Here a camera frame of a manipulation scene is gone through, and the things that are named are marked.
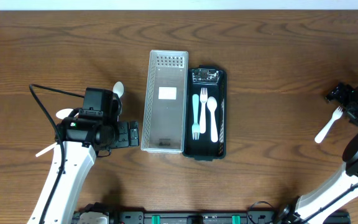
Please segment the white spoon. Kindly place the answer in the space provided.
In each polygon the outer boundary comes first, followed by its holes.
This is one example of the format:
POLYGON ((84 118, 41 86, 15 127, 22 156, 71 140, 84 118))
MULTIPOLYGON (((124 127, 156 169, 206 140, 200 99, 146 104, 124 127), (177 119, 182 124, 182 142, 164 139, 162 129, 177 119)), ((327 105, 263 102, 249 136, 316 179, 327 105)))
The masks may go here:
POLYGON ((215 118, 215 111, 217 109, 217 101, 213 96, 210 96, 207 100, 207 107, 209 109, 210 112, 210 125, 211 125, 211 141, 212 142, 217 142, 218 141, 218 130, 217 130, 217 125, 216 125, 216 118, 215 118))
POLYGON ((112 92, 115 93, 118 97, 117 102, 118 102, 118 107, 117 107, 117 111, 116 111, 116 115, 117 118, 121 115, 122 113, 122 101, 121 101, 121 97, 124 94, 124 85, 122 84, 122 82, 116 82, 113 86, 112 92))

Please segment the white fork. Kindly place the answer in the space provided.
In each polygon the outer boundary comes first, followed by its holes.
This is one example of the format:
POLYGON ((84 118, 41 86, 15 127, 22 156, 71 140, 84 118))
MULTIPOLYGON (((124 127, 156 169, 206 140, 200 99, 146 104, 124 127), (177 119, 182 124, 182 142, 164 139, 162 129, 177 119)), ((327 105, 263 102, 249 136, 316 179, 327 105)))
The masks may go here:
POLYGON ((327 124, 321 129, 321 131, 314 138, 315 143, 319 144, 323 141, 323 139, 326 137, 328 131, 331 129, 334 122, 337 121, 339 118, 341 118, 342 114, 343 114, 343 108, 341 106, 338 106, 334 110, 331 119, 327 122, 327 124))
POLYGON ((208 100, 208 90, 203 87, 200 92, 201 112, 200 112, 200 133, 206 132, 206 102, 208 100))

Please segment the pale blue plastic fork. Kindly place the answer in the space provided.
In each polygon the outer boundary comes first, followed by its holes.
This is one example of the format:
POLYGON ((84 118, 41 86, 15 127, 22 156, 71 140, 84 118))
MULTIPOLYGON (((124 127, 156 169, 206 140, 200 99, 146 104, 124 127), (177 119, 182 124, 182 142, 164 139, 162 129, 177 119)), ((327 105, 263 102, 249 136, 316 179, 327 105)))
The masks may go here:
POLYGON ((200 125, 198 124, 198 109, 199 109, 200 97, 197 94, 192 96, 193 106, 193 125, 192 125, 192 139, 199 140, 200 138, 200 125))

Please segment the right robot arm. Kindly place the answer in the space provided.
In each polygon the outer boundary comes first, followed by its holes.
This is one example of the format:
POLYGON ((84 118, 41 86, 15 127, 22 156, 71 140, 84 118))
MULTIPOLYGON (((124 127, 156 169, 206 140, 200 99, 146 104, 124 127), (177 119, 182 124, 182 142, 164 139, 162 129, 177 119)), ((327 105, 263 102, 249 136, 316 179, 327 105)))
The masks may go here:
MULTIPOLYGON (((358 86, 339 83, 326 96, 335 101, 350 123, 358 126, 358 86)), ((343 205, 358 197, 358 134, 346 146, 335 174, 312 192, 284 206, 274 223, 323 223, 343 205)))

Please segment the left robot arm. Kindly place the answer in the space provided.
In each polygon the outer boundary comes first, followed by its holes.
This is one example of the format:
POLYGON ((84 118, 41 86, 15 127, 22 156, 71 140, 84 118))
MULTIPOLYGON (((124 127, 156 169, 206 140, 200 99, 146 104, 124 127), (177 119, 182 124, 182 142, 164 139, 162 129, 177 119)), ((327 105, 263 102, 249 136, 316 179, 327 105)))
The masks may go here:
POLYGON ((55 143, 50 171, 29 223, 70 223, 88 172, 100 152, 137 147, 139 124, 120 121, 124 85, 112 90, 87 88, 83 106, 58 112, 61 123, 52 122, 55 143))

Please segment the white spoon diagonal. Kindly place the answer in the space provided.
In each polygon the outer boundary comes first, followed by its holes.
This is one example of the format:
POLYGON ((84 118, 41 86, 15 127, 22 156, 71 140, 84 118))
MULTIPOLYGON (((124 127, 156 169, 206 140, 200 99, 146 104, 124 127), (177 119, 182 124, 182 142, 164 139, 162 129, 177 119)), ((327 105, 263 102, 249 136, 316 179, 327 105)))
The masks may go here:
POLYGON ((46 147, 46 148, 42 149, 41 151, 39 151, 38 153, 36 153, 35 156, 36 156, 36 157, 42 156, 43 154, 47 153, 48 151, 54 149, 54 147, 55 147, 56 145, 57 145, 56 142, 53 143, 53 144, 51 144, 51 145, 49 145, 48 147, 46 147))

